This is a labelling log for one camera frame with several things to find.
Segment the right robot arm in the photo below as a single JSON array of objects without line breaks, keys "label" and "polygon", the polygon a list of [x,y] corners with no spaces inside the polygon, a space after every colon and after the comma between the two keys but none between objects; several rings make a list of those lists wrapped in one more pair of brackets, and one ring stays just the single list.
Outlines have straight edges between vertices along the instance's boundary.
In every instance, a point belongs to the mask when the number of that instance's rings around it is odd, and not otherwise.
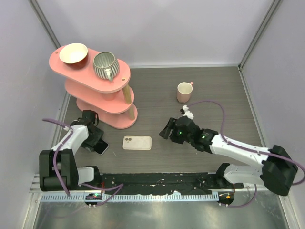
[{"label": "right robot arm", "polygon": [[211,129],[201,129],[187,116],[170,118],[159,133],[163,139],[189,143],[200,152],[230,157],[244,166],[225,165],[215,176],[216,185],[227,188],[235,183],[263,185],[269,191],[287,196],[298,172],[296,164],[280,146],[252,146],[221,135]]}]

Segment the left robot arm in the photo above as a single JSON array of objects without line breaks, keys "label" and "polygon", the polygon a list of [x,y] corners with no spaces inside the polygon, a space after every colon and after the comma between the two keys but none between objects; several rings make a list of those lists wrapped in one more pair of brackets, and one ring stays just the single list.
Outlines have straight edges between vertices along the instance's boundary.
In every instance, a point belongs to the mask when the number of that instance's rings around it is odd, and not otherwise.
[{"label": "left robot arm", "polygon": [[78,167],[75,154],[83,147],[90,152],[97,151],[102,142],[103,131],[97,127],[99,116],[95,111],[84,110],[82,117],[70,125],[55,119],[44,118],[67,131],[63,139],[52,149],[43,150],[39,155],[39,184],[41,191],[65,191],[67,195],[85,183],[90,190],[102,186],[102,177],[97,166]]}]

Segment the white-edged black phone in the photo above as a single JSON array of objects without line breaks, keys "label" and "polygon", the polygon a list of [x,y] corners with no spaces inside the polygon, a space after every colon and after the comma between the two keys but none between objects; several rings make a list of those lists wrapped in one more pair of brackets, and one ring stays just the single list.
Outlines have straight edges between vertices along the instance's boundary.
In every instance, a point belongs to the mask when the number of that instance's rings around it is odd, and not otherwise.
[{"label": "white-edged black phone", "polygon": [[102,139],[100,139],[95,146],[93,147],[94,151],[99,154],[99,155],[103,155],[104,152],[108,149],[109,145],[108,143],[106,143],[105,141],[103,141]]}]

